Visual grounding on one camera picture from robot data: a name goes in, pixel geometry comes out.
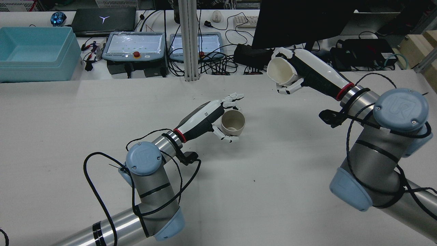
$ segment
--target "electronic device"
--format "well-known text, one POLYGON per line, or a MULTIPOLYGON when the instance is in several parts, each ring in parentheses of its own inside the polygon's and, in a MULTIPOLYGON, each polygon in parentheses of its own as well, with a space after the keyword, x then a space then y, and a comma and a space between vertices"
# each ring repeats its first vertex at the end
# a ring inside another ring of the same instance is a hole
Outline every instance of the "electronic device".
MULTIPOLYGON (((170 35, 170 59, 177 62, 184 62, 184 52, 182 50, 182 36, 181 34, 170 35)), ((204 53, 201 61, 219 60, 224 57, 224 50, 222 48, 222 36, 219 32, 204 32, 198 35, 198 47, 204 53)))
POLYGON ((258 16, 234 16, 235 28, 256 28, 258 16))
POLYGON ((143 70, 146 77, 168 74, 163 32, 112 32, 102 58, 110 74, 143 70))
POLYGON ((211 20, 215 23, 219 23, 222 21, 222 17, 222 13, 218 10, 215 10, 214 12, 212 12, 211 20))
POLYGON ((131 32, 135 27, 136 9, 94 8, 78 9, 71 28, 77 37, 105 37, 111 32, 131 32))
POLYGON ((393 66, 398 61, 385 39, 346 39, 342 48, 352 55, 349 62, 354 67, 393 66))
POLYGON ((63 12, 55 12, 50 17, 50 23, 53 26, 60 26, 67 19, 67 16, 63 12))
POLYGON ((333 47, 331 48, 331 50, 329 50, 329 52, 331 54, 332 67, 335 70, 339 72, 352 70, 350 64, 354 56, 350 53, 349 50, 333 47))
POLYGON ((350 0, 268 0, 261 2, 252 42, 254 49, 287 47, 337 36, 356 9, 350 0))

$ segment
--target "cup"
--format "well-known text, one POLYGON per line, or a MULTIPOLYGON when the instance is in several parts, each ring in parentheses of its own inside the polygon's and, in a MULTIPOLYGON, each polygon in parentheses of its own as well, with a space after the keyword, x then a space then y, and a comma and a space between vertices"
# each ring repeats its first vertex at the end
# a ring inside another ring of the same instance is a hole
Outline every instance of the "cup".
POLYGON ((296 69, 282 57, 275 57, 269 62, 267 76, 281 86, 288 86, 299 79, 296 69))
POLYGON ((243 132, 246 119, 239 110, 231 109, 222 115, 222 132, 229 136, 239 136, 243 132))

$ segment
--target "desk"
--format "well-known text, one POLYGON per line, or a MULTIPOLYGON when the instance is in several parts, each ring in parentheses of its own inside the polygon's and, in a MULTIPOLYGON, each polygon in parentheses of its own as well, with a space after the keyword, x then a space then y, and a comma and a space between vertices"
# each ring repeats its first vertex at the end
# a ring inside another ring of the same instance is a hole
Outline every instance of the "desk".
MULTIPOLYGON (((429 92, 435 129, 437 95, 423 76, 380 73, 398 87, 429 92)), ((344 73, 352 81, 363 74, 344 73)), ((361 85, 379 94, 392 88, 379 76, 361 85)), ((175 127, 200 104, 235 91, 246 96, 239 102, 246 116, 240 141, 224 143, 208 133, 184 145, 202 160, 182 195, 185 229, 165 242, 149 238, 138 246, 434 245, 378 209, 358 212, 330 193, 345 158, 348 124, 331 129, 318 113, 339 110, 338 102, 310 88, 280 95, 266 75, 205 75, 189 83, 173 77, 0 84, 0 226, 11 245, 50 245, 105 219, 83 176, 89 153, 123 161, 131 139, 175 127)), ((360 132, 356 125, 351 141, 360 132)), ((434 138, 400 161, 407 178, 437 187, 436 147, 434 138)), ((88 166, 116 214, 130 206, 131 190, 108 163, 96 157, 88 166)), ((178 189, 175 166, 165 168, 178 189)), ((186 181, 195 166, 181 168, 186 181)))
MULTIPOLYGON (((214 10, 202 10, 200 15, 200 10, 198 10, 198 16, 200 16, 200 28, 201 32, 220 32, 223 39, 223 45, 229 44, 229 42, 226 40, 225 37, 225 31, 217 30, 214 28, 208 28, 203 25, 205 20, 211 21, 211 14, 214 10)), ((136 19, 139 20, 140 14, 142 14, 144 11, 137 11, 137 17, 136 19)), ((238 14, 240 12, 243 12, 245 15, 258 15, 259 10, 221 10, 223 14, 223 20, 220 23, 212 23, 214 27, 224 29, 226 28, 226 18, 235 14, 238 14)), ((50 16, 53 12, 5 12, 0 14, 0 27, 2 26, 29 26, 30 24, 34 24, 38 27, 41 26, 52 26, 50 24, 50 16)), ((74 15, 76 14, 75 11, 65 11, 64 12, 67 16, 67 19, 65 21, 65 25, 71 24, 71 22, 74 19, 74 15)), ((152 11, 146 11, 145 16, 152 13, 152 11)), ((173 34, 176 32, 177 27, 179 26, 174 22, 173 20, 173 11, 166 11, 166 25, 167 25, 167 42, 168 45, 170 45, 170 34, 173 34)), ((150 26, 154 31, 156 32, 163 32, 164 31, 164 14, 163 11, 157 12, 153 14, 148 20, 147 25, 150 26)), ((233 24, 233 18, 229 18, 229 29, 234 29, 233 24)), ((238 28, 237 30, 246 31, 251 33, 252 35, 255 33, 254 28, 238 28)), ((252 44, 252 37, 249 34, 242 33, 247 38, 247 44, 252 44)), ((227 36, 229 40, 232 43, 244 43, 246 40, 238 35, 236 32, 228 32, 227 36)), ((321 47, 321 52, 328 52, 329 49, 333 46, 335 46, 335 43, 338 39, 356 39, 358 38, 358 35, 344 35, 344 36, 337 36, 331 39, 325 39, 319 42, 321 47)), ((371 35, 362 34, 361 38, 373 38, 371 35)), ((94 38, 90 40, 92 42, 93 40, 100 42, 104 38, 94 38)), ((82 46, 82 44, 85 43, 87 38, 78 38, 79 46, 82 46)), ((235 46, 226 46, 224 47, 224 51, 227 54, 233 54, 235 50, 235 46)), ((81 57, 84 57, 88 51, 84 51, 81 54, 81 57)), ((90 72, 87 72, 84 70, 85 65, 77 63, 75 72, 73 73, 73 76, 71 80, 94 80, 94 79, 125 79, 126 74, 114 74, 111 75, 108 72, 108 69, 106 68, 106 62, 100 61, 93 64, 94 69, 90 72)), ((244 72, 246 66, 240 65, 238 71, 235 73, 235 75, 242 75, 244 72)), ((134 71, 132 73, 132 78, 145 78, 143 71, 134 71)))

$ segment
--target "laptop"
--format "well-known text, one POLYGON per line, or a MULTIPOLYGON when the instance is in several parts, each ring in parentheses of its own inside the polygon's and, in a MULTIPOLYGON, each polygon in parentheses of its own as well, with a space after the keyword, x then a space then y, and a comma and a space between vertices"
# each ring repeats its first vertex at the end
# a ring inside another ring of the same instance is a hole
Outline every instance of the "laptop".
POLYGON ((135 8, 78 9, 71 28, 77 37, 105 37, 135 28, 135 8))

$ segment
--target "beige cup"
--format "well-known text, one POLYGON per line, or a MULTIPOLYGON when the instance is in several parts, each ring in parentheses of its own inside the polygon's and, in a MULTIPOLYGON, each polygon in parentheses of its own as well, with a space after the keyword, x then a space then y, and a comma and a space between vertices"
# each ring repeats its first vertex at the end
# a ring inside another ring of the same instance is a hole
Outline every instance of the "beige cup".
POLYGON ((246 119, 239 110, 231 109, 222 115, 222 131, 229 136, 239 136, 243 132, 246 119))

